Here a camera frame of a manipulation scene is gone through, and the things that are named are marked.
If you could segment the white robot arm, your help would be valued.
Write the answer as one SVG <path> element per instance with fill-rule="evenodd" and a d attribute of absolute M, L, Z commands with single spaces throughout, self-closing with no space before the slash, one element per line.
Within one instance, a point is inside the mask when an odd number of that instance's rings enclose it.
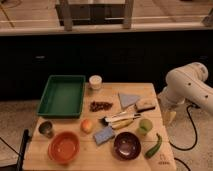
<path fill-rule="evenodd" d="M 186 99 L 213 114 L 213 88 L 205 84 L 207 78 L 207 67 L 199 62 L 172 69 L 167 73 L 166 86 L 158 94 L 164 125 L 173 121 L 176 116 L 175 108 Z"/>

